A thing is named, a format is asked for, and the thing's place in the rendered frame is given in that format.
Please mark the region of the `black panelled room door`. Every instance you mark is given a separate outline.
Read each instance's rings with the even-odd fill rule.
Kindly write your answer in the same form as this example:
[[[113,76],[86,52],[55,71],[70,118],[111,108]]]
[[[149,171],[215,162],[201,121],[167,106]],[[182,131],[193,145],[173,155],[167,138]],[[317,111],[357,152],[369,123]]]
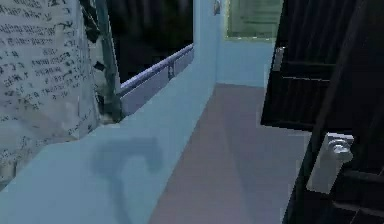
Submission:
[[[284,0],[277,47],[281,69],[270,67],[261,123],[310,131],[336,68],[358,0]]]
[[[353,159],[329,194],[306,188],[327,133]],[[358,0],[282,224],[384,224],[384,0]]]

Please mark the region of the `dark window with grey frame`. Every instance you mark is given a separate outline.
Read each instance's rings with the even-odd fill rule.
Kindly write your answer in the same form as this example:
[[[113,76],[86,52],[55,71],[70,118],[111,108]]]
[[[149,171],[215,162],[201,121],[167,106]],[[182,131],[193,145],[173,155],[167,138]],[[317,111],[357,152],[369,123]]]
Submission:
[[[79,0],[94,70],[98,110],[135,113],[174,77],[189,55],[193,0]]]

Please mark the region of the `green framed wall picture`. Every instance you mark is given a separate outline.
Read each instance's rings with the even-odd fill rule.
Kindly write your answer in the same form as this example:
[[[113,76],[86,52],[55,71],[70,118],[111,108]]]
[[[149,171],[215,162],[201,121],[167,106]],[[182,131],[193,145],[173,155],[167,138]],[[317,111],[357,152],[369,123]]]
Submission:
[[[234,41],[276,40],[284,0],[226,0],[224,38]]]

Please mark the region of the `white curtain with black script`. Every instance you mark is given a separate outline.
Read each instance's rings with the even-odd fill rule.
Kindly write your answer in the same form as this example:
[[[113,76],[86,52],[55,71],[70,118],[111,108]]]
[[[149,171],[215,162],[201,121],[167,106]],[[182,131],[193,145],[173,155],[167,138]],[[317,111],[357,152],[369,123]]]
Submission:
[[[0,191],[47,145],[119,122],[106,0],[0,0]]]

